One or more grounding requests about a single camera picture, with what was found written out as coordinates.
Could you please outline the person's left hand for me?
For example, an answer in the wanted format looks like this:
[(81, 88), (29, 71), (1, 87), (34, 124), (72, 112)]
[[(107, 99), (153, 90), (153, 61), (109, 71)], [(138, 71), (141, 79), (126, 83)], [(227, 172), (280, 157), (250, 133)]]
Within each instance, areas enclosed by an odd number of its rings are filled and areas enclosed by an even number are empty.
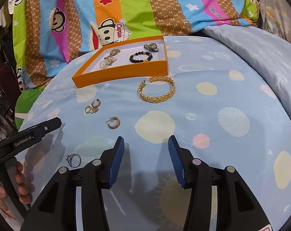
[(31, 202), (22, 171), (23, 165), (14, 157), (0, 162), (0, 210), (18, 223), (27, 217)]

